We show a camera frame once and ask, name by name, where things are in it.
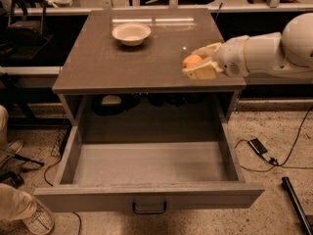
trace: person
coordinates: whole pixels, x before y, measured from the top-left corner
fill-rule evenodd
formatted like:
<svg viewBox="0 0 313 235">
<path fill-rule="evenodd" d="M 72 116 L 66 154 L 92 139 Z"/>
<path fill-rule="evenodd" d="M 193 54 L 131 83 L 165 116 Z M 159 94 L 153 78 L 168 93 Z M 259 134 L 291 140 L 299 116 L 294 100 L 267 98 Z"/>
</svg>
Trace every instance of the person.
<svg viewBox="0 0 313 235">
<path fill-rule="evenodd" d="M 18 153 L 22 149 L 22 141 L 7 142 L 8 112 L 0 105 L 0 151 Z M 0 168 L 10 159 L 0 152 Z M 54 228 L 52 212 L 34 196 L 0 183 L 0 219 L 22 220 L 32 234 L 49 234 Z"/>
</svg>

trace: drawer handle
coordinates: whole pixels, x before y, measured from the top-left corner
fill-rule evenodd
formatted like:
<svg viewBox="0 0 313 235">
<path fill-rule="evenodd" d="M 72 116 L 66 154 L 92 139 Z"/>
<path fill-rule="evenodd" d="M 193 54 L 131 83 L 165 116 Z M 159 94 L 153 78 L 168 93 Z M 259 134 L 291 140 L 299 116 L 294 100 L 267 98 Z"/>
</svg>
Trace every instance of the drawer handle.
<svg viewBox="0 0 313 235">
<path fill-rule="evenodd" d="M 163 202 L 163 209 L 162 210 L 159 210 L 159 211 L 138 211 L 136 210 L 136 203 L 134 202 L 133 203 L 133 212 L 135 214 L 146 214 L 146 215 L 149 215 L 149 214 L 163 214 L 166 212 L 166 202 Z"/>
</svg>

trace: power cord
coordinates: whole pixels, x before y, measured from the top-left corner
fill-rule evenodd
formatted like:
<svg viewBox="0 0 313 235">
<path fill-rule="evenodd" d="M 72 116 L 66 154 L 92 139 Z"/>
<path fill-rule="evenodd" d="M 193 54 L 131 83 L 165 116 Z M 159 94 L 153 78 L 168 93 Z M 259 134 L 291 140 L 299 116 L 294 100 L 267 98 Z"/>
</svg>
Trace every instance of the power cord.
<svg viewBox="0 0 313 235">
<path fill-rule="evenodd" d="M 44 180 L 46 181 L 47 184 L 49 184 L 51 187 L 53 186 L 53 184 L 47 179 L 47 172 L 48 170 L 50 170 L 52 167 L 58 165 L 60 163 L 60 161 L 62 160 L 62 155 L 60 153 L 60 148 L 61 148 L 61 145 L 62 145 L 62 141 L 63 139 L 65 138 L 65 134 L 62 134 L 62 128 L 64 127 L 65 125 L 65 122 L 66 122 L 66 118 L 65 118 L 65 115 L 63 115 L 63 118 L 64 118 L 64 121 L 63 123 L 59 126 L 59 130 L 58 130 L 58 137 L 57 137 L 57 140 L 52 148 L 52 151 L 51 151 L 51 157 L 58 157 L 59 159 L 53 163 L 53 164 L 50 164 L 44 171 Z M 76 215 L 78 217 L 78 222 L 79 222 L 79 225 L 78 225 L 78 235 L 81 234 L 81 227 L 82 227 L 82 221 L 81 221 L 81 217 L 78 213 L 76 212 L 72 212 L 74 215 Z"/>
<path fill-rule="evenodd" d="M 312 109 L 313 109 L 313 106 L 311 106 L 311 107 L 307 110 L 307 112 L 306 112 L 306 114 L 305 114 L 305 116 L 304 116 L 304 118 L 303 118 L 303 120 L 302 120 L 302 122 L 301 122 L 301 124 L 300 124 L 300 126 L 299 126 L 299 129 L 298 129 L 298 131 L 297 131 L 296 137 L 295 137 L 294 142 L 293 142 L 293 144 L 292 144 L 292 146 L 291 146 L 291 150 L 290 150 L 290 152 L 288 153 L 286 159 L 285 159 L 281 164 L 279 164 L 278 160 L 275 159 L 275 158 L 272 158 L 272 157 L 271 157 L 270 160 L 267 161 L 267 160 L 263 157 L 262 154 L 257 154 L 258 157 L 260 157 L 265 163 L 271 165 L 271 167 L 268 168 L 268 169 L 265 169 L 265 170 L 251 169 L 251 168 L 247 168 L 247 167 L 245 167 L 245 166 L 242 166 L 242 168 L 243 168 L 243 169 L 246 169 L 246 170 L 248 170 L 248 171 L 254 171 L 254 172 L 268 172 L 268 171 L 270 171 L 271 169 L 273 169 L 274 167 L 294 168 L 294 169 L 313 169 L 313 167 L 285 166 L 285 164 L 286 164 L 286 163 L 288 162 L 288 160 L 290 159 L 291 154 L 292 154 L 292 152 L 293 152 L 293 150 L 294 150 L 294 147 L 295 147 L 295 145 L 296 145 L 296 143 L 297 143 L 297 141 L 298 141 L 298 138 L 299 138 L 299 135 L 300 135 L 302 126 L 303 126 L 305 120 L 307 119 L 307 116 L 308 116 L 309 113 L 312 111 Z M 236 149 L 236 148 L 238 147 L 238 145 L 239 145 L 240 143 L 242 143 L 243 141 L 248 142 L 248 140 L 246 140 L 246 139 L 241 139 L 241 140 L 238 141 L 238 143 L 236 144 L 235 149 Z"/>
</svg>

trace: foot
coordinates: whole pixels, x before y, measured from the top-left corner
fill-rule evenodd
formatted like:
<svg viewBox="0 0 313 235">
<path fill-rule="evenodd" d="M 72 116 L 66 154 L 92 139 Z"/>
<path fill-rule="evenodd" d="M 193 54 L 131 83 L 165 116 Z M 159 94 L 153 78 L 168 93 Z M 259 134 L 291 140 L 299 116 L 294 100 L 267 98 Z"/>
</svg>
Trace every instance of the foot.
<svg viewBox="0 0 313 235">
<path fill-rule="evenodd" d="M 41 202 L 39 202 L 37 199 L 35 199 L 35 201 L 37 204 L 36 212 L 31 217 L 24 219 L 23 223 L 27 226 L 28 230 L 32 234 L 49 234 L 55 225 L 53 215 L 51 211 Z"/>
<path fill-rule="evenodd" d="M 4 150 L 7 153 L 17 154 L 22 149 L 22 140 L 17 140 L 8 144 L 7 148 Z M 11 157 L 0 152 L 0 167 L 3 166 Z"/>
</svg>

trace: floor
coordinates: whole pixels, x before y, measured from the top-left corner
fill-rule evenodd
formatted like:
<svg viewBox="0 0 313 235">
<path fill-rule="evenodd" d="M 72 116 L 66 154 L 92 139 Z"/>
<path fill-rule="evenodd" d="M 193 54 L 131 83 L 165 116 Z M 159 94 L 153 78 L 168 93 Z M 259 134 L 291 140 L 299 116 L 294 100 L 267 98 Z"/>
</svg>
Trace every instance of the floor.
<svg viewBox="0 0 313 235">
<path fill-rule="evenodd" d="M 257 137 L 269 150 L 266 159 L 271 157 L 282 163 L 291 150 L 298 129 L 312 101 L 241 101 L 238 110 L 232 114 L 229 129 L 241 166 L 253 170 L 267 170 L 270 165 L 258 158 L 247 142 Z M 58 115 L 62 114 L 55 106 Z M 44 116 L 50 110 L 37 111 Z M 58 160 L 56 157 L 60 141 L 66 130 L 60 126 L 39 128 L 16 128 L 9 126 L 9 141 L 21 139 L 24 147 L 21 155 L 42 161 L 41 168 L 10 160 L 1 170 L 12 170 L 24 179 L 20 187 L 33 193 L 36 187 L 49 187 L 44 180 L 44 171 Z M 313 112 L 310 112 L 302 125 L 293 152 L 285 164 L 288 167 L 313 167 Z M 57 166 L 46 173 L 53 182 Z M 290 178 L 303 209 L 313 213 L 312 169 L 275 167 L 267 172 L 243 169 L 246 182 L 261 183 L 265 192 L 249 209 L 172 211 L 160 215 L 137 215 L 132 212 L 80 212 L 81 235 L 99 234 L 304 234 L 299 219 L 292 207 L 288 194 L 282 188 L 282 177 Z M 78 217 L 71 213 L 54 213 L 56 226 L 54 235 L 79 234 Z M 30 234 L 19 220 L 0 221 L 0 234 Z"/>
</svg>

